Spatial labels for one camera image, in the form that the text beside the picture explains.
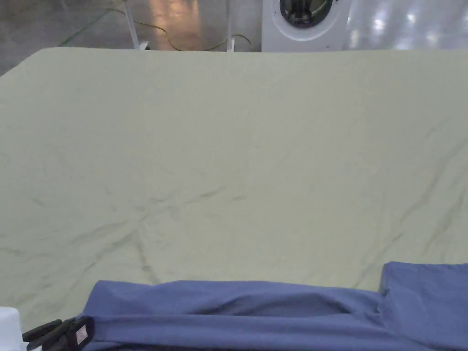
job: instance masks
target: concrete floor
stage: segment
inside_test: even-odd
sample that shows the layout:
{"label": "concrete floor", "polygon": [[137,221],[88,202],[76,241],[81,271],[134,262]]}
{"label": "concrete floor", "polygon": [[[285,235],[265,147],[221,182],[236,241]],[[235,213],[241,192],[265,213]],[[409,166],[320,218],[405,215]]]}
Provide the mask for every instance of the concrete floor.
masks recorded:
{"label": "concrete floor", "polygon": [[[346,50],[468,49],[468,0],[352,0]],[[211,47],[225,38],[221,0],[130,0],[136,21],[164,27],[175,46]],[[52,46],[131,48],[119,0],[0,0],[0,74]],[[261,50],[261,0],[234,0],[234,33]],[[152,49],[173,50],[166,35],[137,25]],[[225,50],[223,45],[216,50]],[[250,45],[239,38],[237,51]]]}

